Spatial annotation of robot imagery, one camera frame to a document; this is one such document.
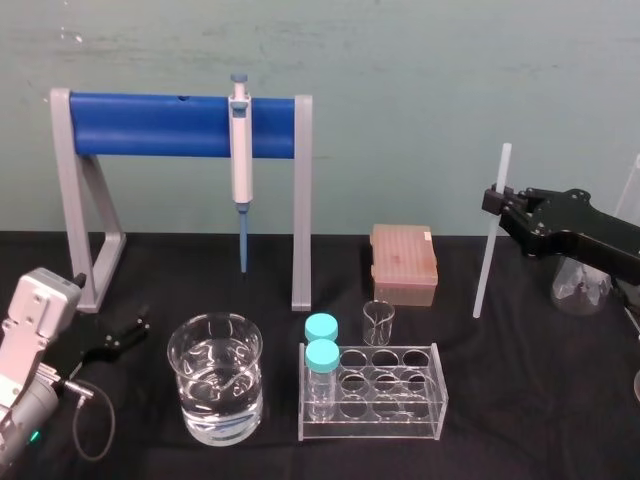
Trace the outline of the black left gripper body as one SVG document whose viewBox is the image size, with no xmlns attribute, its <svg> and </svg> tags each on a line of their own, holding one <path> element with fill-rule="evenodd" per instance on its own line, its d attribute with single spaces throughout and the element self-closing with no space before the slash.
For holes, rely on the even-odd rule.
<svg viewBox="0 0 640 480">
<path fill-rule="evenodd" d="M 87 347 L 56 343 L 47 350 L 45 364 L 52 367 L 60 377 L 60 380 L 54 383 L 54 391 L 58 396 L 62 396 L 64 382 L 71 380 L 84 364 L 93 361 L 113 362 L 118 357 L 118 346 L 102 344 Z"/>
</svg>

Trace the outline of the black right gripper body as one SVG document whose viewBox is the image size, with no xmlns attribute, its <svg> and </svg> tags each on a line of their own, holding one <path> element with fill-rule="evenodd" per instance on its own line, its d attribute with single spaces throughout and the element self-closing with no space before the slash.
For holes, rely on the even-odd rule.
<svg viewBox="0 0 640 480">
<path fill-rule="evenodd" d="M 539 203 L 525 206 L 525 246 L 529 255 L 563 255 L 579 261 L 637 260 L 639 228 L 597 210 L 581 189 L 536 189 Z"/>
</svg>

